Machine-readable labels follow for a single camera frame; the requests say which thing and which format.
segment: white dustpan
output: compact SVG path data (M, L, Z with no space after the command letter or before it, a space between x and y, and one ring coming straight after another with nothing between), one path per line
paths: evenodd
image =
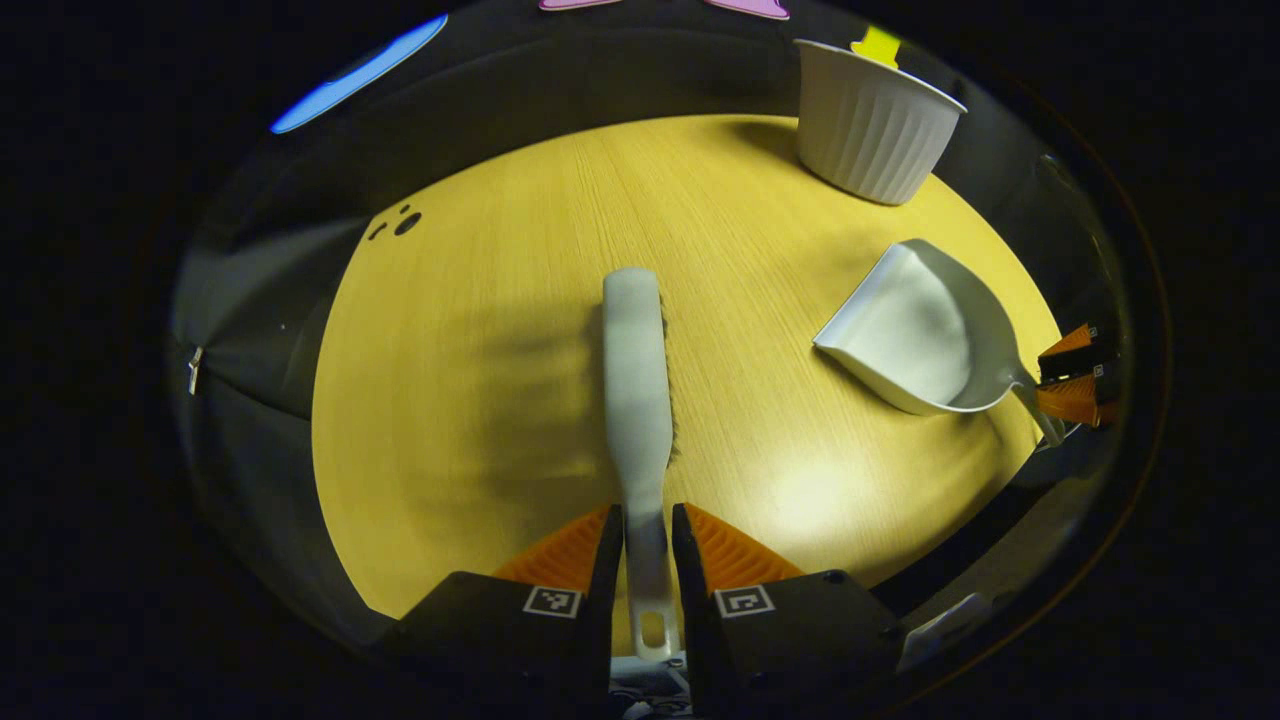
M1048 445L1062 442L1062 421L1041 413L1000 301L924 240L890 246L813 343L915 415L979 413L1012 389Z

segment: white brush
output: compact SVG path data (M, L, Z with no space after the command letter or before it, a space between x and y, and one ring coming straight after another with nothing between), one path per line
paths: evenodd
M643 268L604 278L604 411L626 515L631 638L640 659L666 660L680 650L662 515L673 429L658 275ZM650 612L662 618L660 646L644 642Z

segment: wooden table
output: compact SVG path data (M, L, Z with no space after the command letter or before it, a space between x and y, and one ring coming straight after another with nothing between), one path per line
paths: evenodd
M682 117L524 147L374 218L329 315L316 484L370 607L399 618L453 570L490 573L617 501L602 397L602 281L658 273L676 418L668 503L690 501L801 569L865 585L972 518L1039 433L1012 397L920 418L810 340L897 241L983 278L1024 364L1059 338L995 231L931 177L886 208L795 159L795 118ZM397 228L416 213L403 234ZM614 653L628 655L625 580Z

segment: pink object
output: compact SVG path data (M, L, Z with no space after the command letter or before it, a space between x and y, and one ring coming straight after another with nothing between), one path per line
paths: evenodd
M621 0L540 0L538 6L543 10L575 10L577 8L590 8L591 5L608 5Z
M778 0L707 0L707 3L726 10L737 10L771 20L785 20L791 17L791 13Z

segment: ribbed bowl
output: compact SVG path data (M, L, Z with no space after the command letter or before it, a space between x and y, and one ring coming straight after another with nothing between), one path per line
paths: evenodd
M886 205L910 200L968 110L888 65L820 42L795 42L800 161L860 197Z

